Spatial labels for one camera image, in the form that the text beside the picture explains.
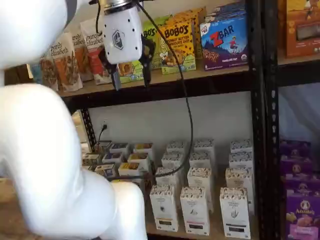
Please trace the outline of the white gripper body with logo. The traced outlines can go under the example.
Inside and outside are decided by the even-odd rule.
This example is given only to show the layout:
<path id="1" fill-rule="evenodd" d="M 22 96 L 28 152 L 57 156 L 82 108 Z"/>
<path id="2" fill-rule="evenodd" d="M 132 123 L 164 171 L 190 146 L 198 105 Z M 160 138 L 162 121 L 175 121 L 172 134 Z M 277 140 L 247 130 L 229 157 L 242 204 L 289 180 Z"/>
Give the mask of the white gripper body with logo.
<path id="1" fill-rule="evenodd" d="M 142 24 L 136 6 L 120 7 L 103 16 L 103 42 L 111 64 L 137 61 L 142 56 Z"/>

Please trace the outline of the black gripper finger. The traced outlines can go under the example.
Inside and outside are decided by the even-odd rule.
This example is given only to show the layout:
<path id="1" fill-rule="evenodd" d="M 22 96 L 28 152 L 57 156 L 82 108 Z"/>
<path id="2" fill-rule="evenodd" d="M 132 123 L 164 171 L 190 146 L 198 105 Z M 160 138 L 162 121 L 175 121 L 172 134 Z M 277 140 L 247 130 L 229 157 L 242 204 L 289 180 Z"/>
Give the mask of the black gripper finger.
<path id="1" fill-rule="evenodd" d="M 144 86 L 148 87 L 151 82 L 151 63 L 154 57 L 156 44 L 151 39 L 147 39 L 143 35 L 141 36 L 141 42 L 142 55 L 139 62 L 142 65 Z"/>
<path id="2" fill-rule="evenodd" d="M 120 75 L 117 70 L 116 64 L 111 64 L 107 59 L 106 50 L 103 47 L 100 53 L 98 54 L 98 57 L 103 65 L 103 67 L 107 70 L 111 77 L 112 85 L 116 91 L 118 91 L 121 88 L 121 80 Z"/>

